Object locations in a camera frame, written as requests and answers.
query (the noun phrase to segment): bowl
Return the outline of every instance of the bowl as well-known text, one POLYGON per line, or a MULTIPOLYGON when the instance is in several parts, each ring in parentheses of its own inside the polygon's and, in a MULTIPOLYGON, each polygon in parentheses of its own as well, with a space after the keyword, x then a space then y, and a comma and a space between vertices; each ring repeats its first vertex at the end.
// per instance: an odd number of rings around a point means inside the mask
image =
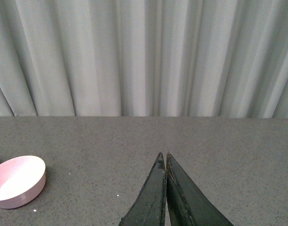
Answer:
POLYGON ((36 198, 46 183, 45 162, 27 155, 0 164, 0 207, 13 209, 36 198))

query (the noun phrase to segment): gray countertop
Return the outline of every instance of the gray countertop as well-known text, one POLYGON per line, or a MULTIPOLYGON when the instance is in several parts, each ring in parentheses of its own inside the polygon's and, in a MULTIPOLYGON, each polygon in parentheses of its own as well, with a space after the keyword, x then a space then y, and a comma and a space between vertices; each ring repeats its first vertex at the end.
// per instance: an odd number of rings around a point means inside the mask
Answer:
POLYGON ((118 225, 158 152, 235 226, 288 226, 288 120, 156 117, 0 117, 0 163, 47 166, 41 194, 0 209, 0 226, 118 225))

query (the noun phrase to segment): gray curtain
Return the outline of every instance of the gray curtain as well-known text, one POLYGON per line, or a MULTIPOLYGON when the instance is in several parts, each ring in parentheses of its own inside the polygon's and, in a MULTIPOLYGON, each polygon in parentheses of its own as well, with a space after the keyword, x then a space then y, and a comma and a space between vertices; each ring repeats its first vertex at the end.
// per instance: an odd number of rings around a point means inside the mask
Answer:
POLYGON ((288 0, 0 0, 0 115, 288 118, 288 0))

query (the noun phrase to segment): white curtain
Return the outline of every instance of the white curtain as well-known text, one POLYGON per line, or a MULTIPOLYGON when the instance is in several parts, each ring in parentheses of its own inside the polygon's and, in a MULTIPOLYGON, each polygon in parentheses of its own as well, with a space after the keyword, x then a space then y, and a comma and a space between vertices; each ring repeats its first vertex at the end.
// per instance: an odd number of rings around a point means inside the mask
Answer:
POLYGON ((0 115, 288 118, 288 0, 0 0, 0 115))

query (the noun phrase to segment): curtain fold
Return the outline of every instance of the curtain fold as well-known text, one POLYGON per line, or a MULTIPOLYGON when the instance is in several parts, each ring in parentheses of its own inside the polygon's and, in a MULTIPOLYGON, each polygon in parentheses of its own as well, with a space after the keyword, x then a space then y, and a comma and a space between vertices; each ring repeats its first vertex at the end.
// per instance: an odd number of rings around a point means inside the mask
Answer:
POLYGON ((0 115, 288 118, 288 0, 0 0, 0 115))

